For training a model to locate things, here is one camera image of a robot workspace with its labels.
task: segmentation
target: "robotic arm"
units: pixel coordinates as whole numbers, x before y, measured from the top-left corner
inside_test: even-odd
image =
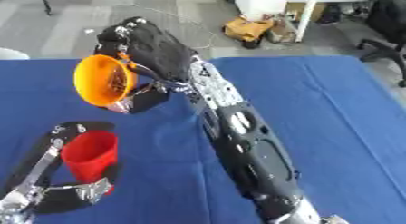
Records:
[[[127,60],[138,65],[130,69],[153,80],[143,96],[133,93],[126,98],[142,103],[143,109],[130,106],[127,112],[148,110],[165,102],[170,93],[188,96],[228,176],[241,195],[253,201],[264,223],[347,223],[337,216],[320,218],[297,186],[299,172],[270,126],[196,51],[142,17],[107,28],[99,42],[95,53],[119,60],[128,55]]]
[[[53,173],[63,163],[67,143],[87,131],[108,131],[108,122],[67,122],[46,133],[5,182],[0,196],[0,223],[29,224],[35,214],[59,213],[95,204],[115,181],[116,166],[106,168],[94,183],[51,185]]]

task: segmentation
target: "plastic cup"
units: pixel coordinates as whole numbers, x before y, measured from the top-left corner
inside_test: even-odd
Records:
[[[118,138],[107,131],[88,131],[66,144],[62,159],[82,183],[102,178],[106,167],[117,163]]]
[[[120,89],[117,89],[117,86],[111,86],[112,78],[117,73],[121,75]],[[137,74],[113,57],[94,54],[79,62],[73,80],[77,93],[87,103],[107,106],[127,96],[135,87]]]

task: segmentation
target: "wire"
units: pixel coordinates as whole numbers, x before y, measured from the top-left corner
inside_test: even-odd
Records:
[[[213,44],[212,44],[212,43],[213,43],[213,39],[216,38],[216,37],[218,37],[216,34],[214,34],[213,32],[211,32],[210,30],[208,30],[208,27],[207,27],[206,25],[204,25],[204,24],[202,24],[202,23],[200,23],[200,22],[197,22],[197,21],[193,20],[191,17],[185,16],[185,15],[176,15],[176,14],[173,14],[173,13],[170,13],[170,12],[165,12],[165,11],[161,11],[161,10],[154,9],[154,8],[144,7],[144,6],[142,6],[142,5],[134,5],[134,6],[137,6],[137,7],[139,7],[139,8],[145,9],[145,10],[151,10],[151,11],[154,11],[154,12],[157,12],[157,13],[160,13],[160,14],[164,14],[164,15],[175,16],[175,17],[177,17],[177,18],[179,18],[179,19],[184,19],[184,20],[190,21],[190,22],[193,23],[193,24],[197,24],[197,25],[199,25],[199,26],[202,26],[203,29],[205,29],[205,30],[210,34],[210,38],[208,39],[208,44],[207,44],[207,45],[203,45],[203,46],[195,46],[195,47],[192,47],[193,49],[207,49],[207,48],[210,48],[210,47],[213,46]]]

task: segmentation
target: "orange cup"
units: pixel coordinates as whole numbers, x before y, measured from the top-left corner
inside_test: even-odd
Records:
[[[116,74],[121,76],[119,88],[112,86]],[[137,74],[125,63],[104,54],[84,58],[76,66],[74,86],[77,93],[95,106],[108,106],[120,101],[135,87]]]

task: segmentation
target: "blue tablecloth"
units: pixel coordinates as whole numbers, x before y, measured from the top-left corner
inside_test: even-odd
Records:
[[[406,115],[351,57],[213,60],[262,113],[303,173],[300,185],[323,215],[352,224],[406,219]],[[110,121],[124,167],[97,206],[37,223],[259,223],[218,163],[180,94],[137,115],[83,102],[76,60],[0,62],[0,179],[55,124]],[[62,167],[55,181],[72,177]]]

